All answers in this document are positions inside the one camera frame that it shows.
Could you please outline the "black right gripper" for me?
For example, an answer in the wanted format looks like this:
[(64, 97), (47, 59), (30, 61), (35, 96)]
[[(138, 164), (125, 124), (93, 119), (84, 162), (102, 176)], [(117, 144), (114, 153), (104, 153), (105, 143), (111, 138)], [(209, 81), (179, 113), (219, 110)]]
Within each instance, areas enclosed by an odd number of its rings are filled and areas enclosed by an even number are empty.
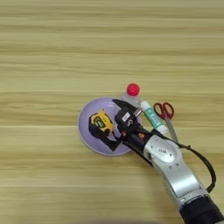
[(134, 112), (137, 107), (129, 104), (126, 101), (119, 99), (113, 99), (112, 102), (117, 106), (118, 112), (118, 129), (122, 134), (122, 137), (118, 137), (115, 141), (103, 137), (101, 140), (112, 150), (116, 148), (124, 141), (130, 148), (143, 152), (144, 146), (153, 136), (153, 134), (147, 131), (137, 120)]

